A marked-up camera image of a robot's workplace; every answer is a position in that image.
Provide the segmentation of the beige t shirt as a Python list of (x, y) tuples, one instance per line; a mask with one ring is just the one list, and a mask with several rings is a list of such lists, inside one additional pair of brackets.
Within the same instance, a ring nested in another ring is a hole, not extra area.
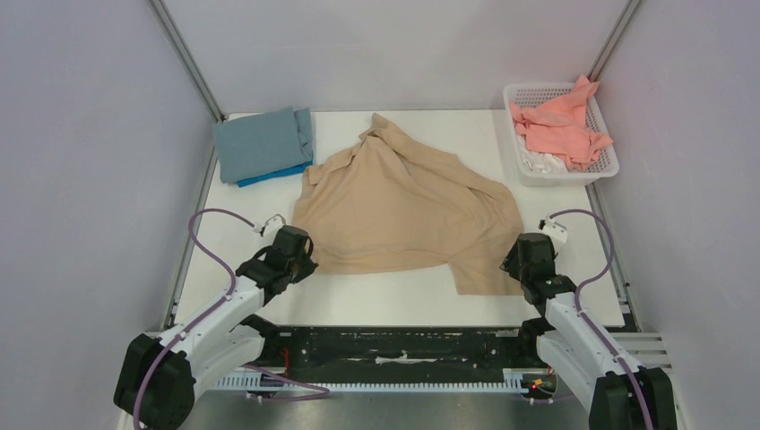
[(446, 265), (461, 295), (521, 291), (501, 268), (523, 232), (510, 189), (379, 114), (357, 144), (306, 169), (292, 221), (327, 274)]

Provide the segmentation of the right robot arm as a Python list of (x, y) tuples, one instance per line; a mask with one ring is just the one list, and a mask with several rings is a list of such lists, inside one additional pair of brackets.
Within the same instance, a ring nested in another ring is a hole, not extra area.
[(592, 319), (579, 287), (557, 273), (549, 236), (519, 235), (501, 269), (539, 313), (518, 331), (520, 359), (551, 367), (587, 411), (589, 428), (678, 428), (670, 378), (645, 367)]

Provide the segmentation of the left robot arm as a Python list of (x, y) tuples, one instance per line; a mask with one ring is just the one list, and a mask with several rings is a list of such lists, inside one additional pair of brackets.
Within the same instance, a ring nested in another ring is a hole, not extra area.
[(115, 405), (131, 416), (133, 427), (177, 429), (222, 377), (252, 361), (275, 363), (280, 340), (246, 319), (314, 273), (313, 250), (305, 230), (283, 226), (208, 305), (156, 336), (135, 337), (114, 394)]

